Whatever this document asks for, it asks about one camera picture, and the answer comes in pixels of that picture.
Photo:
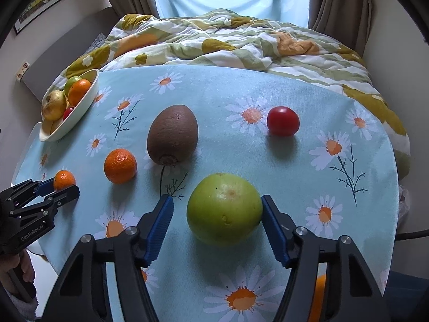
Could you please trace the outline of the person's left hand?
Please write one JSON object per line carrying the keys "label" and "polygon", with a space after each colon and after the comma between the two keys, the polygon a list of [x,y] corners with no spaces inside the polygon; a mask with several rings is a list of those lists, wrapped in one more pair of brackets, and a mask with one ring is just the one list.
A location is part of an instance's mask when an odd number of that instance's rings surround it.
{"label": "person's left hand", "polygon": [[2,255],[0,261],[1,283],[6,291],[14,295],[19,294],[19,291],[9,277],[8,272],[16,267],[20,267],[23,271],[23,280],[25,282],[33,283],[35,278],[34,267],[26,250],[15,256]]}

